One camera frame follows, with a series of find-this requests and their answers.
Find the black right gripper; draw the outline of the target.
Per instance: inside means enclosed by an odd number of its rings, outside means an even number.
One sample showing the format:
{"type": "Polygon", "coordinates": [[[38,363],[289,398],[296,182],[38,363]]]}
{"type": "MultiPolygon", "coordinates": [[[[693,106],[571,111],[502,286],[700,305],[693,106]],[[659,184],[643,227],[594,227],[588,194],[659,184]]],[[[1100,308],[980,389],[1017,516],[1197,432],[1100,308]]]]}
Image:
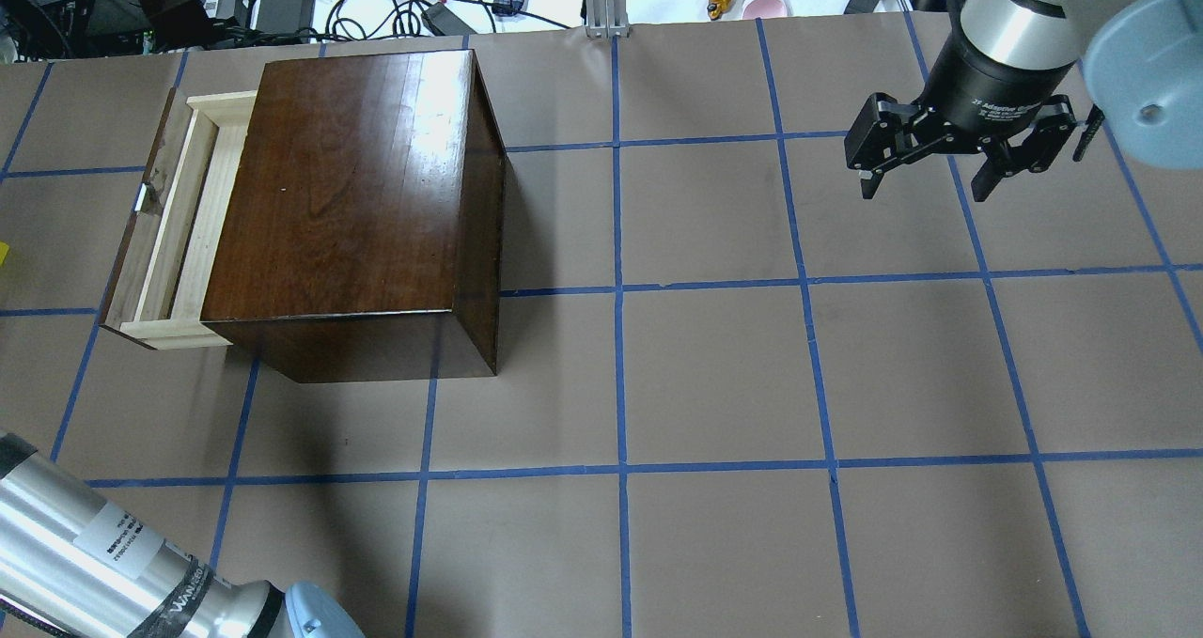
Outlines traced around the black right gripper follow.
{"type": "Polygon", "coordinates": [[[1044,172],[1069,141],[1077,117],[1069,96],[1055,95],[1069,63],[1027,70],[992,60],[954,25],[915,104],[869,94],[845,136],[845,159],[861,197],[875,197],[885,172],[930,154],[986,159],[971,181],[976,203],[1015,173],[1044,172]],[[1023,143],[1008,140],[1035,124],[1023,143]]]}

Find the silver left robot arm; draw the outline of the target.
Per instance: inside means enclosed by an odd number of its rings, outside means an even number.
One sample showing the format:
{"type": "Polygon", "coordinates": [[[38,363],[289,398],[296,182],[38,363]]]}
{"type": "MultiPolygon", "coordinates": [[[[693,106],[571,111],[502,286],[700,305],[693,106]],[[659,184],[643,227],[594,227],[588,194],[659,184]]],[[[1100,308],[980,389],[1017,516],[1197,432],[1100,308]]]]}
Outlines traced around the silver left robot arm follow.
{"type": "Polygon", "coordinates": [[[360,637],[322,587],[227,581],[18,435],[1,441],[2,613],[52,637],[360,637]]]}

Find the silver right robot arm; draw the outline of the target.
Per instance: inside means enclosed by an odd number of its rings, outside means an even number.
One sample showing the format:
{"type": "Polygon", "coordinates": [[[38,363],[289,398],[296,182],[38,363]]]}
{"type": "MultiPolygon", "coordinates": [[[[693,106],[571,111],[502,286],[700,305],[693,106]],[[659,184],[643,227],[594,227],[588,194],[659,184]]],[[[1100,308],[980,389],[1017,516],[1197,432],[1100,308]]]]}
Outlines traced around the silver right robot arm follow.
{"type": "Polygon", "coordinates": [[[1050,166],[1077,124],[1057,85],[1080,66],[1100,126],[1138,163],[1201,167],[1202,0],[965,0],[914,102],[869,95],[845,158],[873,197],[885,173],[932,154],[984,155],[976,202],[1050,166]]]}

